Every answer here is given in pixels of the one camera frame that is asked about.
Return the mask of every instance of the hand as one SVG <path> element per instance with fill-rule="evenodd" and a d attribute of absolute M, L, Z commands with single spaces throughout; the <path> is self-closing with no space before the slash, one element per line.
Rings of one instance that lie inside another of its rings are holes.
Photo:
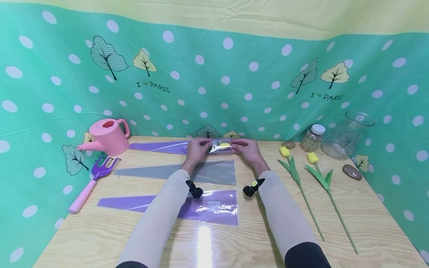
<path fill-rule="evenodd" d="M 191 175 L 195 166 L 201 162 L 206 155 L 208 148 L 211 146 L 211 141 L 211 139 L 201 137 L 190 141 L 187 145 L 186 160 L 183 162 L 181 169 L 187 171 L 189 175 Z"/>
<path fill-rule="evenodd" d="M 267 163 L 259 151 L 258 143 L 255 140 L 237 139 L 232 140 L 233 150 L 241 155 L 255 168 L 259 177 L 262 172 L 270 170 Z"/>

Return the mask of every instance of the brown stone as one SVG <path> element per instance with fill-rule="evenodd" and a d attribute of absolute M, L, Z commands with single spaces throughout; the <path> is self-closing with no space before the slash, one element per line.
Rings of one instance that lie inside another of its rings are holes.
<path fill-rule="evenodd" d="M 295 148 L 295 143 L 293 141 L 285 141 L 281 145 L 286 147 L 287 149 L 294 149 Z"/>
<path fill-rule="evenodd" d="M 350 178 L 353 178 L 355 180 L 362 180 L 362 174 L 352 165 L 344 165 L 343 166 L 343 172 L 347 174 Z"/>

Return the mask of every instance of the white lid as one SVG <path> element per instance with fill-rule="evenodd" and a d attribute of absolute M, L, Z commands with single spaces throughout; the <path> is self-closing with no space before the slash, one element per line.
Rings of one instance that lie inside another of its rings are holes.
<path fill-rule="evenodd" d="M 313 126 L 311 126 L 311 132 L 317 135 L 322 135 L 323 133 L 325 133 L 325 130 L 325 127 L 319 124 L 314 124 Z"/>

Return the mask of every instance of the yellow flower bud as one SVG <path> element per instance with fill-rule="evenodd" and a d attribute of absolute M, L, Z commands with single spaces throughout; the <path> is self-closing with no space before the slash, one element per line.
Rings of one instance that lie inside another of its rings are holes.
<path fill-rule="evenodd" d="M 319 162 L 319 158 L 314 152 L 308 153 L 307 158 L 311 164 L 317 164 L 317 162 Z"/>
<path fill-rule="evenodd" d="M 285 146 L 280 147 L 279 149 L 281 156 L 288 157 L 290 156 L 290 151 Z"/>

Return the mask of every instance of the watering can handle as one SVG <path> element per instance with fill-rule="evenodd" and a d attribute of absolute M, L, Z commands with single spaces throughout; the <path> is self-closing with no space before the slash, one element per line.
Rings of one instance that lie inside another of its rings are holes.
<path fill-rule="evenodd" d="M 118 119 L 118 123 L 124 124 L 125 127 L 125 137 L 128 138 L 130 136 L 130 126 L 128 125 L 125 119 Z"/>

